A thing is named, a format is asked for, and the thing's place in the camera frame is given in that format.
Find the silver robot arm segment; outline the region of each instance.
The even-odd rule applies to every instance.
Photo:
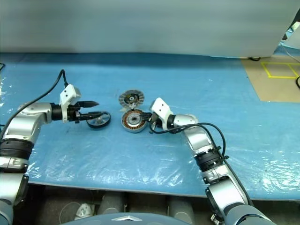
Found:
[[[0,220],[13,223],[13,207],[24,201],[29,156],[43,124],[52,121],[50,103],[35,103],[10,122],[0,143]]]
[[[274,225],[250,205],[244,188],[195,116],[174,115],[161,98],[157,98],[150,109],[153,113],[149,119],[152,128],[160,124],[166,131],[195,124],[183,129],[183,133],[202,172],[203,181],[208,185],[205,192],[213,211],[211,220],[216,225],[222,222],[226,225]]]

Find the wheel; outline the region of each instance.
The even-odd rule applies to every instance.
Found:
[[[111,115],[106,111],[101,111],[102,115],[91,120],[86,120],[86,123],[90,128],[102,128],[109,124],[111,121]]]

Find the white wall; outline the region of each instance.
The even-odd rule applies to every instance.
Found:
[[[270,56],[300,0],[0,0],[2,52]]]

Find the black cable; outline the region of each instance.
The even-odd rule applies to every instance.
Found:
[[[298,76],[297,79],[296,79],[296,85],[300,89],[299,78],[300,78],[300,76]]]
[[[217,149],[215,140],[212,138],[212,135],[211,135],[210,131],[209,131],[205,126],[199,125],[199,127],[201,127],[203,130],[205,130],[205,132],[207,133],[207,135],[210,137],[212,146],[213,146],[215,149]]]
[[[203,125],[214,127],[220,133],[221,138],[222,138],[222,142],[223,142],[222,156],[224,157],[225,156],[225,151],[226,151],[226,140],[225,140],[225,137],[224,137],[222,131],[216,125],[214,125],[212,123],[186,124],[186,125],[182,125],[182,126],[170,128],[168,130],[163,130],[163,131],[155,131],[154,129],[152,129],[152,127],[150,125],[150,131],[153,132],[153,133],[155,133],[155,134],[164,134],[164,133],[168,133],[170,131],[176,131],[176,133],[178,133],[178,132],[181,132],[181,131],[183,131],[183,130],[185,130],[187,128],[191,128],[191,127],[194,127],[194,126],[203,127]]]
[[[250,59],[252,61],[259,61],[261,59],[261,57],[257,57],[257,58],[248,57],[248,59]]]
[[[58,74],[58,77],[57,77],[56,81],[54,82],[54,84],[52,85],[52,87],[51,87],[48,91],[46,91],[44,94],[42,94],[41,96],[37,97],[36,99],[34,99],[34,100],[32,100],[32,101],[26,103],[25,105],[23,105],[20,109],[18,109],[18,110],[17,110],[17,111],[16,111],[16,112],[8,119],[7,123],[4,125],[4,128],[2,129],[2,132],[1,132],[1,134],[0,134],[0,141],[2,140],[3,135],[4,135],[5,131],[6,131],[6,129],[8,128],[10,122],[13,120],[13,118],[16,117],[17,114],[19,114],[23,109],[25,109],[25,108],[28,107],[29,105],[31,105],[31,104],[37,102],[38,100],[40,100],[40,99],[42,99],[43,97],[45,97],[46,95],[48,95],[48,94],[56,87],[58,81],[60,81],[61,76],[64,77],[64,81],[65,81],[65,85],[66,85],[66,82],[67,82],[67,80],[66,80],[66,74],[65,74],[65,70],[62,69],[62,70],[60,71],[60,73]]]
[[[0,62],[0,65],[2,65],[2,67],[0,68],[1,71],[5,67],[5,64]]]
[[[211,126],[211,127],[215,128],[219,132],[219,134],[220,134],[220,136],[222,138],[222,142],[223,142],[222,156],[224,157],[225,156],[225,152],[226,152],[226,140],[225,140],[224,134],[222,133],[222,131],[220,130],[220,128],[218,128],[216,125],[214,125],[212,123],[201,123],[201,124],[202,125]]]

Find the table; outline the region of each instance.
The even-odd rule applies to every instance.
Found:
[[[205,185],[183,135],[132,134],[121,125],[119,95],[145,94],[148,111],[161,97],[174,113],[216,124],[229,163],[255,199],[299,199],[299,104],[259,101],[239,59],[192,55],[2,53],[1,123],[44,93],[59,71],[112,115],[109,126],[54,121],[42,127],[28,175],[36,184],[203,196]],[[59,102],[63,82],[46,96]],[[221,145],[218,133],[212,130]]]

